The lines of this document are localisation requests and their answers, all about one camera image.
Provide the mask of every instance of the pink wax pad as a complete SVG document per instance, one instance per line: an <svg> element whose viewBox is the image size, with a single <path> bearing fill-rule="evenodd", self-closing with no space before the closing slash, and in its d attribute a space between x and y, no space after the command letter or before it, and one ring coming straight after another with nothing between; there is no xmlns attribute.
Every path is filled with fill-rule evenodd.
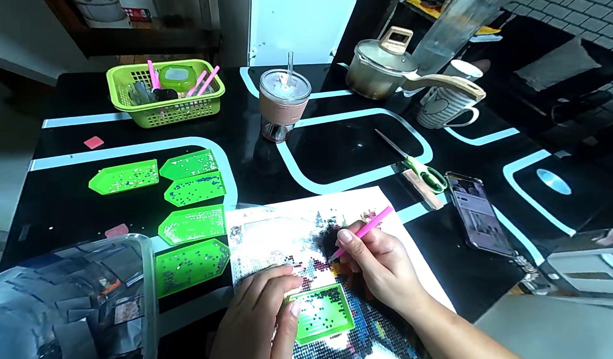
<svg viewBox="0 0 613 359"><path fill-rule="evenodd" d="M89 147L90 150L95 149L96 147L100 146L103 143L104 143L103 140L98 138L98 136L94 136L84 142L85 146Z"/></svg>
<svg viewBox="0 0 613 359"><path fill-rule="evenodd" d="M129 233L129 228L127 228L126 224L119 224L112 229L108 229L105 231L105 238L111 238L115 236L120 236L121 234Z"/></svg>

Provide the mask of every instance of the pot lid handle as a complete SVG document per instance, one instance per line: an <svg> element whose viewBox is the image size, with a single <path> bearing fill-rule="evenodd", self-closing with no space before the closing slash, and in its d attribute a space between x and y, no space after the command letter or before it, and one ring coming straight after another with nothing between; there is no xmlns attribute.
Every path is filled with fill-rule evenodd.
<svg viewBox="0 0 613 359"><path fill-rule="evenodd" d="M391 26L380 39L378 46L389 54L402 55L406 52L406 46L409 45L411 37L413 37L411 30Z"/></svg>

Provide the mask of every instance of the pink pen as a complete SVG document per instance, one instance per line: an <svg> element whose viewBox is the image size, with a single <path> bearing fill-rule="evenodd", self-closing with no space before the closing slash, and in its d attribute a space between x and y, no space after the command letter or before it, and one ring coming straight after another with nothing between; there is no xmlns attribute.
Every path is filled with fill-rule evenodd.
<svg viewBox="0 0 613 359"><path fill-rule="evenodd" d="M220 69L220 66L218 65L216 65L216 67L213 68L213 71L209 74L209 77L207 77L207 81L205 81L204 85L200 87L200 91L198 91L198 94L196 96L200 96L201 94L204 93L204 90L207 89L207 86L209 86L211 81L213 81L213 78L216 77L216 73L218 73L219 69Z"/></svg>
<svg viewBox="0 0 613 359"><path fill-rule="evenodd" d="M158 76L156 75L156 72L153 70L153 63L151 62L151 60L147 60L147 66L149 67L149 76L151 78L151 88L159 89L160 81L158 80Z"/></svg>
<svg viewBox="0 0 613 359"><path fill-rule="evenodd" d="M355 235L358 238L364 237L364 235L366 235L366 233L368 233L376 225L378 225L380 222L382 222L384 217L388 216L389 213L391 213L392 211L394 211L394 209L391 206L384 208L384 210L382 212L380 212L380 214L378 214L377 216L373 217L373 219L371 219L371 221L369 221L369 223L367 223L364 227L360 228L359 231L357 233L355 233ZM335 253L333 253L333 255L331 257L329 257L329 260L327 261L327 263L332 263L335 260L335 258L339 258L344 253L346 253L346 249L341 247L340 249L336 250Z"/></svg>
<svg viewBox="0 0 613 359"><path fill-rule="evenodd" d="M191 96L193 94L193 92L195 91L195 89L198 88L198 86L200 86L200 83L202 82L202 80L204 80L204 76L207 74L207 71L202 71L202 73L200 74L200 77L198 78L198 80L195 82L195 86L193 86L191 88L191 90L189 90L189 92L187 93L187 97Z"/></svg>

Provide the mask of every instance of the cooking pot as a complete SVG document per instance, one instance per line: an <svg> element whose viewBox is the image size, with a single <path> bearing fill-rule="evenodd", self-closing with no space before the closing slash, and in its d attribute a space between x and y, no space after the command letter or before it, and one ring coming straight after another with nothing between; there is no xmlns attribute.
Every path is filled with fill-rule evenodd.
<svg viewBox="0 0 613 359"><path fill-rule="evenodd" d="M426 86L448 87L477 101L486 96L481 87L461 77L416 74L417 64L406 53L412 36L411 30L391 26L380 40L360 41L346 76L351 90L373 100L389 97L398 87L412 91Z"/></svg>

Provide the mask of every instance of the pot handle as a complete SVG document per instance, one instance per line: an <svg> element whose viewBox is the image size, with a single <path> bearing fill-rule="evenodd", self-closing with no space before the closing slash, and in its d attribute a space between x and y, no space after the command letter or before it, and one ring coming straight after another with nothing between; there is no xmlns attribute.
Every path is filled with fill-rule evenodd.
<svg viewBox="0 0 613 359"><path fill-rule="evenodd" d="M437 73L416 77L417 74L414 72L407 73L404 76L406 77L406 82L402 85L402 88L407 91L428 86L438 86L446 87L459 93L464 93L471 99L478 102L482 98L486 97L486 91L484 91L483 88L475 85L472 81L465 78L439 75Z"/></svg>
<svg viewBox="0 0 613 359"><path fill-rule="evenodd" d="M393 36L393 34L405 36L404 41L391 39L391 36ZM380 49L386 51L389 54L402 55L406 52L406 46L409 45L411 37L413 37L413 32L411 30L399 28L397 26L391 26L391 28L386 31L386 34L384 34L384 36L380 39L378 46L380 46Z"/></svg>

